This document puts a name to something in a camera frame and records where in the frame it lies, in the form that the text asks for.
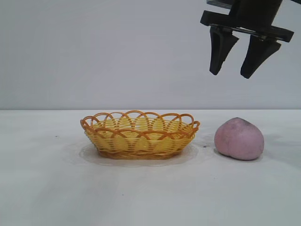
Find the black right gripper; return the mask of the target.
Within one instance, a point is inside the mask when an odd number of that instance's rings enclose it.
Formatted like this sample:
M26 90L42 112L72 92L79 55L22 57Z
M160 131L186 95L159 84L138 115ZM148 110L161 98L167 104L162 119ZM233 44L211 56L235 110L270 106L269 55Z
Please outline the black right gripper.
M293 31L272 25L282 4L281 0L208 0L207 3L230 10L227 15L205 10L200 20L201 24L211 26L209 71L213 75L219 73L229 52L239 40L232 32L221 28L251 34L248 51L240 70L240 74L246 79L280 49L281 44L276 40L290 42L294 34Z

